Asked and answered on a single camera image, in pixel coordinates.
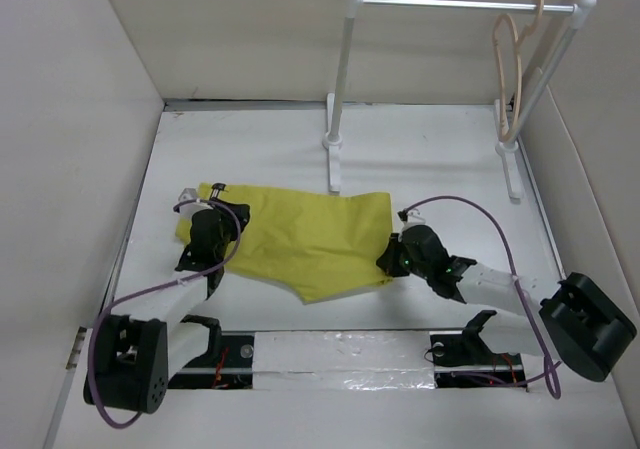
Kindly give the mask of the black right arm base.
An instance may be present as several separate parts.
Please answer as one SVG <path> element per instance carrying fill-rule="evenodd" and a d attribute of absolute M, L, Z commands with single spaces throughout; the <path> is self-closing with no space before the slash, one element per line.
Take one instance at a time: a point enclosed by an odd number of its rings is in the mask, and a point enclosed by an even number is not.
<path fill-rule="evenodd" d="M 456 331 L 431 332 L 429 340 L 424 359 L 433 366 L 437 389 L 498 387 L 526 379 L 519 354 L 468 349 Z"/>

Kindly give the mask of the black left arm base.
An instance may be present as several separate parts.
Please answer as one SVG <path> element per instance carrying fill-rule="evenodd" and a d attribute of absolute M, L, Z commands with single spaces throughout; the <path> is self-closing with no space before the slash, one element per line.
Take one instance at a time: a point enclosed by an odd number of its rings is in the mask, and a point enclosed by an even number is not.
<path fill-rule="evenodd" d="M 218 319 L 188 315 L 180 325 L 209 332 L 207 351 L 186 363 L 168 382 L 169 389 L 244 390 L 253 388 L 254 332 L 223 331 Z"/>

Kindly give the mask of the yellow trousers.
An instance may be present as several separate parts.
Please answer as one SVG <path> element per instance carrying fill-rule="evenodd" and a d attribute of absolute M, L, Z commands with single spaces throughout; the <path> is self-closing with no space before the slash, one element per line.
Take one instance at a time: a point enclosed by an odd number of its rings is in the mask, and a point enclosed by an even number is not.
<path fill-rule="evenodd" d="M 342 197 L 205 183 L 195 189 L 200 199 L 250 206 L 239 249 L 225 266 L 234 274 L 282 283 L 306 303 L 391 280 L 376 265 L 393 229 L 387 192 Z M 190 228 L 179 215 L 176 236 L 184 247 Z"/>

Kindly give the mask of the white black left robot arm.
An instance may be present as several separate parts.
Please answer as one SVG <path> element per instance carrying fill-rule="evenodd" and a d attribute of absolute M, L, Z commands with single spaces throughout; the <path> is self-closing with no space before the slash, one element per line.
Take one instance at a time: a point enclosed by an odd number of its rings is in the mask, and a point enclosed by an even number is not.
<path fill-rule="evenodd" d="M 190 196 L 174 207 L 191 221 L 180 278 L 113 300 L 88 343 L 84 400 L 124 429 L 157 411 L 173 376 L 189 365 L 220 367 L 227 349 L 217 319 L 194 314 L 219 287 L 250 221 L 247 204 Z"/>

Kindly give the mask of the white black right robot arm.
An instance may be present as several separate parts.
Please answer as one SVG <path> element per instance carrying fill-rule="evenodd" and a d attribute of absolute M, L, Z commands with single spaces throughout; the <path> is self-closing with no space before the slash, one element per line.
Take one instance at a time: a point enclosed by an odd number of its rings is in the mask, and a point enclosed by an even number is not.
<path fill-rule="evenodd" d="M 440 297 L 479 312 L 437 352 L 445 367 L 501 354 L 548 356 L 592 382 L 604 381 L 637 335 L 625 313 L 584 274 L 538 280 L 451 255 L 424 224 L 391 234 L 376 261 L 392 278 L 416 276 Z"/>

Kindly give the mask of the beige wooden hanger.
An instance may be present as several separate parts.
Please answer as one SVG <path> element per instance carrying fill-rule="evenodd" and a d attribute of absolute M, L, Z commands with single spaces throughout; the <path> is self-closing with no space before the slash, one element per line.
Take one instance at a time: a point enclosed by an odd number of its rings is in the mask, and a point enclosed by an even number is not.
<path fill-rule="evenodd" d="M 542 18 L 545 0 L 532 0 L 534 16 L 522 29 L 508 13 L 500 14 L 494 22 L 491 34 L 494 60 L 498 75 L 498 141 L 511 145 L 516 137 L 516 125 L 520 119 L 523 89 L 523 64 L 521 49 L 532 36 Z"/>

